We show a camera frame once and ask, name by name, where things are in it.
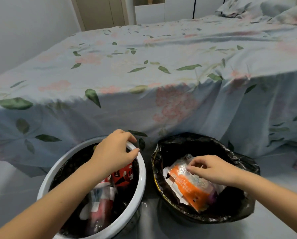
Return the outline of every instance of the pillow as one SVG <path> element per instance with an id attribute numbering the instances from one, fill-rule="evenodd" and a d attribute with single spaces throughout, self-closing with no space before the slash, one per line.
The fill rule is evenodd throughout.
<path id="1" fill-rule="evenodd" d="M 275 17 L 297 5 L 297 0 L 229 0 L 216 10 L 220 15 L 237 18 Z"/>
<path id="2" fill-rule="evenodd" d="M 283 13 L 275 16 L 273 19 L 271 19 L 269 24 L 292 24 L 297 25 L 297 6 L 290 8 Z"/>

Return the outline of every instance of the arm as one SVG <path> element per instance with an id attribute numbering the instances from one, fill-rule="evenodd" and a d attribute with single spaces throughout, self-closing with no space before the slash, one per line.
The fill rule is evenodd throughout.
<path id="1" fill-rule="evenodd" d="M 250 193 L 297 233 L 296 193 L 213 155 L 195 157 L 187 166 L 187 170 L 211 182 L 237 187 Z"/>
<path id="2" fill-rule="evenodd" d="M 53 238 L 82 199 L 103 178 L 132 162 L 139 150 L 126 152 L 126 142 L 136 142 L 129 132 L 116 130 L 95 149 L 91 159 L 0 229 L 4 239 Z"/>

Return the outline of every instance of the tile floor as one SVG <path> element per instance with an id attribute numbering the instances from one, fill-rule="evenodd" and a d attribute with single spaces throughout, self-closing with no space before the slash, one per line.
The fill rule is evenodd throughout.
<path id="1" fill-rule="evenodd" d="M 262 176 L 297 192 L 297 171 L 292 169 L 297 152 L 281 148 L 257 159 Z M 29 178 L 6 162 L 0 162 L 0 227 L 35 202 L 44 176 Z M 124 237 L 131 239 L 180 238 L 292 238 L 295 234 L 258 202 L 248 218 L 227 224 L 195 225 L 174 218 L 163 206 L 154 183 L 148 179 L 135 228 Z"/>

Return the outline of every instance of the black plastic liner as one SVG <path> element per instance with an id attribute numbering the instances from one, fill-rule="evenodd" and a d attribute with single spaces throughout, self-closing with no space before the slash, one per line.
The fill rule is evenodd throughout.
<path id="1" fill-rule="evenodd" d="M 75 155 L 73 155 L 71 158 L 69 158 L 55 175 L 50 185 L 49 191 L 55 188 L 58 184 L 64 181 L 71 174 L 73 174 L 81 165 L 89 161 L 94 152 L 93 147 L 97 144 L 99 143 L 95 143 L 86 148 L 83 148 Z M 111 223 L 113 223 L 122 214 L 122 212 L 129 205 L 135 193 L 138 180 L 139 180 L 139 164 L 136 159 L 133 161 L 132 166 L 133 166 L 134 178 L 127 187 L 118 188 L 118 192 L 115 195 L 115 199 L 113 202 Z M 85 207 L 85 205 L 89 203 L 89 201 L 90 201 L 89 195 L 86 195 L 82 200 L 82 202 L 75 209 L 75 211 L 71 214 L 69 219 L 61 227 L 59 231 L 60 234 L 69 238 L 82 238 L 82 237 L 88 236 L 86 234 L 86 227 L 87 227 L 88 220 L 81 220 L 79 215 L 81 213 L 81 210 Z"/>
<path id="2" fill-rule="evenodd" d="M 154 180 L 160 195 L 172 211 L 202 224 L 238 221 L 254 212 L 255 199 L 234 187 L 226 187 L 218 195 L 217 201 L 201 213 L 191 206 L 180 204 L 163 177 L 163 168 L 171 166 L 188 153 L 194 157 L 217 155 L 243 170 L 260 175 L 260 168 L 252 158 L 230 151 L 214 138 L 186 132 L 160 140 L 151 157 Z"/>

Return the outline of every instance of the bedsheet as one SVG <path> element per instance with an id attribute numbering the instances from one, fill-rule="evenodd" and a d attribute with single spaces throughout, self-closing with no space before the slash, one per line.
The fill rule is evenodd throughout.
<path id="1" fill-rule="evenodd" d="M 297 26 L 208 16 L 79 32 L 0 75 L 0 160 L 51 167 L 121 128 L 256 157 L 297 145 Z"/>

